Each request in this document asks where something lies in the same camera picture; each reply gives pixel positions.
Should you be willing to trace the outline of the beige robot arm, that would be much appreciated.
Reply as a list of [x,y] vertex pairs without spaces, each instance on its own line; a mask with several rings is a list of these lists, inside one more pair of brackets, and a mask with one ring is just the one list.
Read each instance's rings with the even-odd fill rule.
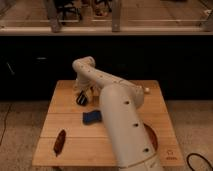
[[100,88],[99,110],[119,171],[164,171],[137,113],[144,102],[143,87],[96,69],[91,56],[76,59],[72,67],[77,73],[79,95],[76,102],[79,105],[90,101],[87,91],[94,84]]

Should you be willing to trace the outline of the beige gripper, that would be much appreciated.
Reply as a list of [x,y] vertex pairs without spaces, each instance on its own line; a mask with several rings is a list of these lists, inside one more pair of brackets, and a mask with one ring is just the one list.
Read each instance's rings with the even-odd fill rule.
[[75,80],[73,91],[76,97],[78,97],[81,92],[84,92],[85,96],[89,100],[92,100],[94,97],[99,96],[100,88],[94,82],[90,82],[86,87],[82,88],[79,86],[78,80]]

